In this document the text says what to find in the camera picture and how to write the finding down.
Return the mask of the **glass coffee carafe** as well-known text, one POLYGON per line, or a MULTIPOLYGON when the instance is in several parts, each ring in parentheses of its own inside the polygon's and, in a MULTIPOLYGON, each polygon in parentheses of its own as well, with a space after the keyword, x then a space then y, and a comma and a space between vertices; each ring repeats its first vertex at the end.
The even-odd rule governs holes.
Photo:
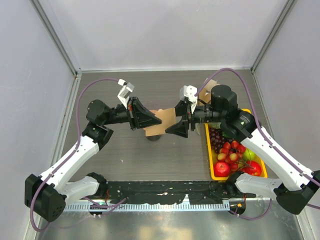
POLYGON ((151 142, 155 142, 155 141, 158 141, 161 138, 161 135, 147 136, 146 138, 151 142))

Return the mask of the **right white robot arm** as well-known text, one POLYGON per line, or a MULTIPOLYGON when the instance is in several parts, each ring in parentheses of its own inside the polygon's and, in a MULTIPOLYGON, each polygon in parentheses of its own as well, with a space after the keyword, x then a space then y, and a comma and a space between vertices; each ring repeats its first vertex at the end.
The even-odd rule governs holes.
POLYGON ((175 107, 181 117, 168 127, 167 134, 188 137, 196 124, 218 123, 229 138, 257 154, 277 175, 275 179, 251 176, 245 172, 232 174, 226 185, 232 197, 249 193, 277 201, 287 212, 298 215, 320 188, 320 172, 312 171, 286 152, 260 124, 257 118, 238 107, 237 95, 227 85, 214 86, 210 104, 198 106, 197 88, 183 86, 175 107))

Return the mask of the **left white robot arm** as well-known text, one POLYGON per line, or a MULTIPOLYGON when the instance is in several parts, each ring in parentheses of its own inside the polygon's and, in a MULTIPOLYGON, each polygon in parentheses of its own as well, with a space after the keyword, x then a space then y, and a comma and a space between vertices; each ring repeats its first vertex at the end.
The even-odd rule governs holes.
POLYGON ((95 172, 69 183, 71 177, 111 139, 113 130, 107 125, 129 123, 130 128, 143 129, 161 124, 161 119, 146 109, 137 97, 129 97, 128 106, 110 108, 101 100, 93 100, 87 108, 88 124, 75 145, 41 175, 31 174, 25 180, 24 203, 30 213, 48 222, 55 221, 65 207, 84 197, 102 199, 107 193, 107 181, 95 172))

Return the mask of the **brown paper coffee filter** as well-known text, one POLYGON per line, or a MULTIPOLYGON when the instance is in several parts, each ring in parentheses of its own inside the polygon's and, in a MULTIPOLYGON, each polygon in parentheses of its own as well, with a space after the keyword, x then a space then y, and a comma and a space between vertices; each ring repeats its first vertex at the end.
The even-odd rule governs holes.
POLYGON ((166 133, 166 129, 177 123, 176 110, 174 108, 150 110, 157 118, 161 120, 161 124, 156 124, 144 128, 145 136, 152 137, 157 135, 163 135, 166 133))

